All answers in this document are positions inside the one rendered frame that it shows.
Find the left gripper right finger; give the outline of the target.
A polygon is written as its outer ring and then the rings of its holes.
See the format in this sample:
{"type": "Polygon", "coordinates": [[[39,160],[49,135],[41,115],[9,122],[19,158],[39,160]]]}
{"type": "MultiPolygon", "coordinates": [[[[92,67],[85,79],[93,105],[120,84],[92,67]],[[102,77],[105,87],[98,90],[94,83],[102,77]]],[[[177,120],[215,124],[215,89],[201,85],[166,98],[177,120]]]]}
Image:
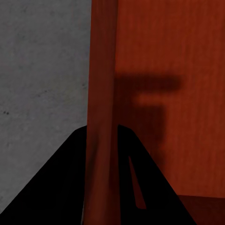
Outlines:
{"type": "Polygon", "coordinates": [[[118,125],[121,225],[197,225],[136,133],[118,125]],[[147,209],[136,206],[130,156],[147,209]]]}

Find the storage box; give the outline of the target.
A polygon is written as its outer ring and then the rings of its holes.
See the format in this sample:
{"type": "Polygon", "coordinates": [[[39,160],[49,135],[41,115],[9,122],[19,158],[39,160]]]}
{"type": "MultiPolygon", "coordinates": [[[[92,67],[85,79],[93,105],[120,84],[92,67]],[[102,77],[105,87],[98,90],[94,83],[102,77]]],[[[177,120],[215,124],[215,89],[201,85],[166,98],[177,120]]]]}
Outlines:
{"type": "Polygon", "coordinates": [[[197,225],[225,225],[225,0],[92,0],[83,225],[121,225],[118,125],[197,225]]]}

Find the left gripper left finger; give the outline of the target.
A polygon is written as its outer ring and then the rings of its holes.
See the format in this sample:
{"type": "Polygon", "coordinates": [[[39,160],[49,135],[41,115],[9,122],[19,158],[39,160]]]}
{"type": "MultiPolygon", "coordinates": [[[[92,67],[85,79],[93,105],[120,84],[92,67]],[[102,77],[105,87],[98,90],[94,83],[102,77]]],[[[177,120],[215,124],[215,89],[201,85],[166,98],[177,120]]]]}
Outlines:
{"type": "Polygon", "coordinates": [[[0,214],[0,225],[81,225],[87,126],[75,130],[0,214]]]}

